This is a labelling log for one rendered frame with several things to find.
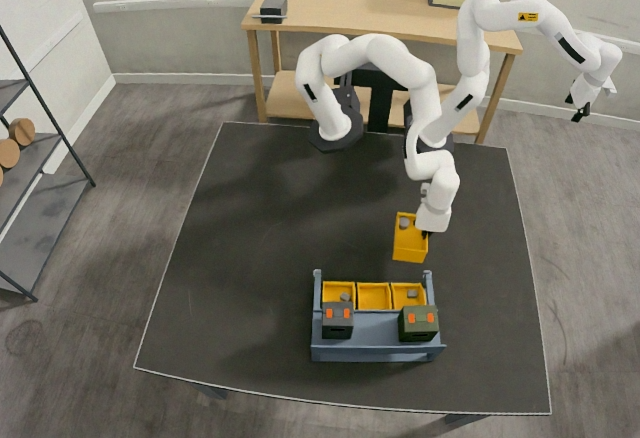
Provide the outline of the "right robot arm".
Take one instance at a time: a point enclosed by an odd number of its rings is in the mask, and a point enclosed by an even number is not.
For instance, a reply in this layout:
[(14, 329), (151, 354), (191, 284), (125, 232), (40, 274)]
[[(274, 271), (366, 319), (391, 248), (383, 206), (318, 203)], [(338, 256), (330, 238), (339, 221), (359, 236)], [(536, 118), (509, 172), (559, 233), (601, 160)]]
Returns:
[(295, 86), (311, 108), (320, 125), (319, 133), (326, 140), (345, 136), (351, 122), (342, 114), (324, 74), (336, 78), (372, 62), (409, 88), (413, 119), (403, 141), (406, 171), (412, 180), (433, 178), (431, 184), (422, 183), (421, 194), (426, 197), (421, 198), (421, 202), (431, 213), (443, 215), (448, 212), (460, 182), (453, 158), (446, 150), (416, 155), (419, 133), (442, 114), (435, 72), (431, 65), (412, 56), (399, 42), (384, 34), (363, 35), (351, 41), (342, 35), (325, 37), (299, 55)]

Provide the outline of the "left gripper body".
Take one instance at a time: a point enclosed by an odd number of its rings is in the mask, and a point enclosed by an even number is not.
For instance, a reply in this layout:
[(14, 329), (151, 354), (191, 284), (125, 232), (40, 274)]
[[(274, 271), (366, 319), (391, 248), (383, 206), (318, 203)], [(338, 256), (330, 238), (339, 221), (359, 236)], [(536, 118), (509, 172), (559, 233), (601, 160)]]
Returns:
[(582, 108), (587, 102), (590, 102), (590, 107), (598, 96), (601, 87), (595, 87), (589, 84), (583, 77), (582, 72), (580, 76), (573, 83), (570, 88), (570, 92), (576, 108)]

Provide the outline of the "dark green tool case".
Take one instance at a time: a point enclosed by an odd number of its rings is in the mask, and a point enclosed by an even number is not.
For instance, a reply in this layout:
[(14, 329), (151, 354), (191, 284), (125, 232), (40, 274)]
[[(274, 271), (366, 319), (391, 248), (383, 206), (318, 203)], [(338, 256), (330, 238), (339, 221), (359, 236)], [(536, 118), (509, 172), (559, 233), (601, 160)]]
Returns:
[(398, 315), (399, 342), (425, 342), (439, 332), (436, 305), (403, 305)]

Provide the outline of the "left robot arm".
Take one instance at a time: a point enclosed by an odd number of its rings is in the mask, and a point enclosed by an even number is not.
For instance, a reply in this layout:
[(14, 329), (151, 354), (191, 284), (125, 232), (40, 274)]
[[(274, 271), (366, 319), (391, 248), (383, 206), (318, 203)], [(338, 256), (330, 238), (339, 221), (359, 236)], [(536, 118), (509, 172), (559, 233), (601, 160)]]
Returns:
[(543, 33), (567, 62), (584, 72), (583, 77), (589, 84), (602, 86), (607, 97), (615, 97), (617, 91), (610, 74), (622, 58), (621, 50), (587, 33), (576, 36), (565, 15), (548, 1), (465, 0), (456, 27), (457, 65), (464, 76), (440, 104), (440, 118), (419, 133), (424, 143), (442, 147), (445, 137), (481, 103), (489, 80), (489, 48), (484, 41), (484, 31), (531, 27)]

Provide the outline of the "yellow bin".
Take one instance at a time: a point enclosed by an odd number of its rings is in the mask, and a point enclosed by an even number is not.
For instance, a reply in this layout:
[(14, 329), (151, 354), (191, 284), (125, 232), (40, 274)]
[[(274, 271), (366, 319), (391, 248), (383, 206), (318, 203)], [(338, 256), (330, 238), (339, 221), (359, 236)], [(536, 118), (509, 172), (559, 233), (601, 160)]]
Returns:
[[(410, 223), (406, 230), (399, 229), (399, 217), (406, 217), (409, 219)], [(427, 253), (428, 231), (426, 238), (422, 240), (421, 230), (417, 229), (413, 225), (413, 221), (415, 219), (416, 215), (414, 214), (397, 212), (393, 250), (394, 260), (423, 263)]]
[(357, 310), (391, 310), (391, 295), (388, 283), (357, 284)]
[[(354, 289), (354, 295), (352, 298), (352, 286)], [(351, 300), (354, 302), (355, 309), (355, 286), (354, 282), (324, 282), (323, 281), (323, 301), (342, 301), (339, 299), (340, 295), (347, 293), (351, 296)]]
[[(417, 290), (417, 298), (416, 299), (407, 298), (408, 290)], [(390, 292), (391, 292), (391, 310), (402, 309), (403, 305), (426, 305), (425, 291), (421, 283), (418, 283), (418, 284), (392, 284), (391, 283)]]

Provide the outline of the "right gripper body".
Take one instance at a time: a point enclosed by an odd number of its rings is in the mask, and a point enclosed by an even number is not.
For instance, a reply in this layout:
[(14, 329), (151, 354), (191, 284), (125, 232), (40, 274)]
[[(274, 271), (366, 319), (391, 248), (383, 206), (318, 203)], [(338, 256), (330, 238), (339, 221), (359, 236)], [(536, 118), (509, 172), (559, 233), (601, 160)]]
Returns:
[[(420, 211), (419, 211), (420, 210)], [(432, 214), (432, 215), (431, 215)], [(447, 213), (435, 215), (428, 211), (422, 202), (417, 213), (415, 227), (420, 230), (444, 232), (447, 229), (451, 215), (451, 206)]]

